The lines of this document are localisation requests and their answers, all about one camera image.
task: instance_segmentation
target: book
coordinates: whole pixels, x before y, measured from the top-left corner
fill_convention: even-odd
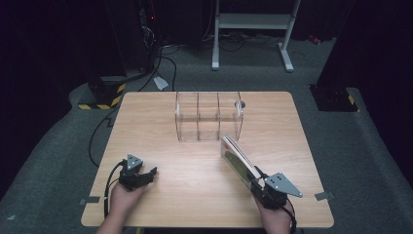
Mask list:
[[[225,135],[221,139],[221,156],[231,165],[249,189],[253,180],[258,181],[261,178],[261,174],[229,135]]]

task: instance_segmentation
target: acrylic box compartment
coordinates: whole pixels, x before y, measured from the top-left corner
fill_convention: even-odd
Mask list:
[[[239,92],[176,93],[175,122],[180,141],[220,140],[230,135],[238,140],[243,125]]]

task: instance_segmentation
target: human hand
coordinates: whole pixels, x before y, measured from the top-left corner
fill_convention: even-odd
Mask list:
[[[117,182],[112,188],[112,193],[110,195],[109,214],[119,215],[126,219],[146,187],[147,185],[143,185],[133,191],[129,191],[122,184]]]
[[[268,234],[289,234],[291,217],[282,209],[270,210],[264,206],[254,197],[257,204],[258,211],[261,214],[262,225]],[[287,202],[284,206],[289,212],[294,215],[292,206]]]

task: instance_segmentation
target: person's right hand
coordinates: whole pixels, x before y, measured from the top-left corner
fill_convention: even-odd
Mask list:
[[[282,209],[269,210],[254,197],[258,210],[261,214],[262,225],[268,234],[289,234],[291,217]],[[284,206],[293,215],[291,204],[287,201]]]

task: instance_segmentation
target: forearm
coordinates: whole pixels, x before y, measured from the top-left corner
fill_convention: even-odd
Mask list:
[[[125,218],[121,215],[109,215],[102,222],[96,234],[122,234],[124,228]]]

